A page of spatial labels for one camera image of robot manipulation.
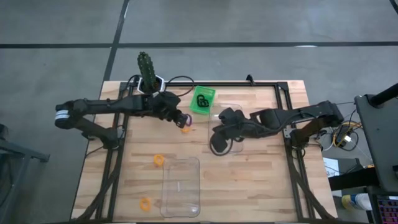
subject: green container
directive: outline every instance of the green container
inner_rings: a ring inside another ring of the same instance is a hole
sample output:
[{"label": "green container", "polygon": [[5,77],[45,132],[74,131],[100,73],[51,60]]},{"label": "green container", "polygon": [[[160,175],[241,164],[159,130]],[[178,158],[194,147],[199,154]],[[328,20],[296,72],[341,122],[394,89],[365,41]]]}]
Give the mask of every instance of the green container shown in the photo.
[{"label": "green container", "polygon": [[[209,107],[200,107],[198,106],[197,98],[198,95],[203,95],[205,99],[209,102]],[[203,86],[196,86],[195,93],[193,94],[193,98],[191,101],[191,110],[200,114],[210,114],[211,106],[213,106],[213,100],[216,96],[216,90],[211,88],[206,88]]]}]

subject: wooden table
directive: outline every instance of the wooden table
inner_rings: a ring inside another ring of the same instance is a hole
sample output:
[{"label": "wooden table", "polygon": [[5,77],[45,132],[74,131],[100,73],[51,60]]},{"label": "wooden table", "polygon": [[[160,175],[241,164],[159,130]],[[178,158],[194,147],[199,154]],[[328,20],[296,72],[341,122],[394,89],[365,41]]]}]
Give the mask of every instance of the wooden table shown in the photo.
[{"label": "wooden table", "polygon": [[[294,108],[307,106],[304,82],[288,81]],[[177,94],[188,88],[170,87]],[[253,111],[276,108],[275,92],[268,87],[214,87],[215,103],[238,104],[246,116]],[[118,96],[119,82],[104,82],[101,99]],[[190,93],[178,107],[189,112]],[[95,122],[111,127],[113,114],[97,115]],[[101,146],[93,141],[88,152]],[[201,212],[195,218],[164,218],[160,215],[162,168],[154,155],[165,158],[193,156],[200,160]],[[106,151],[92,153],[83,166],[72,217],[78,217],[91,203],[101,185]],[[304,157],[310,188],[326,210],[337,217],[321,151],[306,148]],[[152,209],[144,212],[139,201],[149,197]],[[302,207],[307,213],[303,194]],[[108,211],[105,201],[104,215]],[[246,139],[237,154],[214,156],[208,149],[207,122],[194,123],[188,134],[173,124],[155,118],[129,118],[122,171],[114,213],[115,222],[276,222],[296,221],[293,193],[282,134],[263,139]]]}]

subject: gray floor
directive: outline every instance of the gray floor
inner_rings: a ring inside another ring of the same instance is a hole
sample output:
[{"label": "gray floor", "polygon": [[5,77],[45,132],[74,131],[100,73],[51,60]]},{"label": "gray floor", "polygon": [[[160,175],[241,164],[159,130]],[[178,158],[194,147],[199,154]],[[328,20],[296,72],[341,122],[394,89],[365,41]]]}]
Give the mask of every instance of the gray floor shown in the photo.
[{"label": "gray floor", "polygon": [[[0,44],[110,43],[122,3],[0,0]],[[132,0],[121,42],[391,41],[398,40],[397,21],[388,0]],[[111,80],[138,72],[140,50],[166,79],[242,80],[250,73],[258,80],[305,80],[311,103],[353,101],[398,81],[398,47],[119,49]],[[87,141],[53,125],[55,105],[97,98],[108,56],[109,49],[0,49],[0,123],[10,127],[10,141],[51,153],[49,163],[29,167],[14,223],[68,219]],[[340,109],[347,115],[354,105]],[[358,149],[324,156],[371,163]],[[339,209],[339,216],[364,221],[361,213]]]}]

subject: transparent bin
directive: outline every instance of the transparent bin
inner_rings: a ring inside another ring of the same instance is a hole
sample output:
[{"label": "transparent bin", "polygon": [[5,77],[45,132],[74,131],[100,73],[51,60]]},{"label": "transparent bin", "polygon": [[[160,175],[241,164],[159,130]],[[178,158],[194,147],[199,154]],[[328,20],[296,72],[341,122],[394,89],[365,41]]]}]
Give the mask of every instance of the transparent bin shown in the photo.
[{"label": "transparent bin", "polygon": [[166,159],[160,214],[165,218],[196,217],[200,213],[200,163],[195,157]]},{"label": "transparent bin", "polygon": [[[221,120],[218,118],[218,115],[225,110],[226,108],[232,108],[232,110],[242,110],[242,107],[240,105],[237,104],[224,104],[224,103],[220,103],[220,104],[216,104],[213,105],[213,107],[211,108],[210,114],[209,114],[209,132],[208,132],[208,147],[210,149],[210,139],[212,137],[212,135],[214,134],[213,128],[216,126],[221,125]],[[237,141],[233,141],[232,140],[228,140],[227,141],[227,147],[224,150],[230,150],[229,152],[241,152],[244,148],[243,142],[237,142]]]}]

